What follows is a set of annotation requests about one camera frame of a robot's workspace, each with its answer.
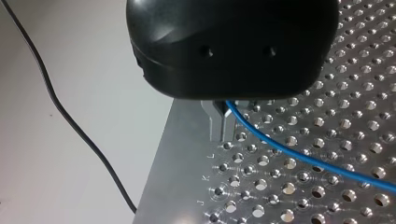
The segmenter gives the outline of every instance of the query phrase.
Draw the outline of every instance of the metal bracket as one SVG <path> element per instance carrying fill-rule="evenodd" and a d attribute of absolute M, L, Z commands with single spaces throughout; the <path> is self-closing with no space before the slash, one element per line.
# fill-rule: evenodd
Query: metal bracket
<path fill-rule="evenodd" d="M 249 106 L 249 101 L 236 101 L 240 108 Z M 210 141 L 233 141 L 236 119 L 223 101 L 201 101 L 201 106 L 210 119 Z"/>

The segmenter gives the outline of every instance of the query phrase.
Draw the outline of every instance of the blue cable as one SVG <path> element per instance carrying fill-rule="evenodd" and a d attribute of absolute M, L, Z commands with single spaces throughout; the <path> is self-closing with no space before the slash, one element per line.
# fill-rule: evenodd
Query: blue cable
<path fill-rule="evenodd" d="M 292 156 L 293 158 L 306 162 L 308 164 L 314 165 L 321 167 L 327 171 L 333 172 L 338 175 L 343 175 L 345 177 L 348 177 L 350 179 L 354 179 L 363 183 L 369 183 L 375 187 L 378 187 L 380 189 L 385 189 L 388 191 L 391 191 L 393 193 L 396 193 L 396 185 L 391 184 L 387 181 L 379 180 L 372 178 L 367 175 L 361 175 L 358 173 L 354 173 L 348 170 L 345 170 L 343 168 L 331 165 L 327 162 L 317 160 L 315 158 L 305 156 L 305 154 L 295 151 L 291 148 L 285 147 L 282 144 L 278 143 L 277 141 L 273 140 L 272 138 L 266 136 L 262 132 L 260 132 L 258 129 L 256 129 L 251 123 L 249 123 L 247 120 L 244 119 L 244 117 L 239 113 L 238 109 L 236 109 L 235 105 L 231 101 L 226 101 L 227 106 L 231 109 L 233 114 L 236 116 L 236 118 L 241 122 L 249 131 L 251 131 L 256 137 L 261 139 L 262 141 L 266 142 L 268 145 L 271 147 L 274 147 L 285 154 Z"/>

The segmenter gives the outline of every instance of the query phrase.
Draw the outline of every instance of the white surface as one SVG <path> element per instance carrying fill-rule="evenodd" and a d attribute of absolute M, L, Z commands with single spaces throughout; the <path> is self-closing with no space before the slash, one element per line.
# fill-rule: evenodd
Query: white surface
<path fill-rule="evenodd" d="M 10 1 L 64 107 L 106 154 L 134 203 L 172 102 L 143 79 L 125 0 Z M 53 106 L 0 9 L 0 223 L 132 223 L 106 168 Z"/>

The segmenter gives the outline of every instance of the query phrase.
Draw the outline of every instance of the metal plate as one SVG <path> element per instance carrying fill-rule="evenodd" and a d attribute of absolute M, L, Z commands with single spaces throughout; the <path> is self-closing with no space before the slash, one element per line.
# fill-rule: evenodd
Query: metal plate
<path fill-rule="evenodd" d="M 395 183 L 396 4 L 340 2 L 315 85 L 242 112 L 295 150 Z M 239 124 L 232 142 L 208 133 L 198 102 L 175 101 L 134 223 L 396 223 L 389 192 L 289 158 Z"/>

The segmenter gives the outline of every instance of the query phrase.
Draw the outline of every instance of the black device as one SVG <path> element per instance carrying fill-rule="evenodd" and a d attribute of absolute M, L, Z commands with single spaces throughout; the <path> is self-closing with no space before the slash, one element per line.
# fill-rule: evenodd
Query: black device
<path fill-rule="evenodd" d="M 126 13 L 147 82 L 197 100 L 300 93 L 338 23 L 337 0 L 128 0 Z"/>

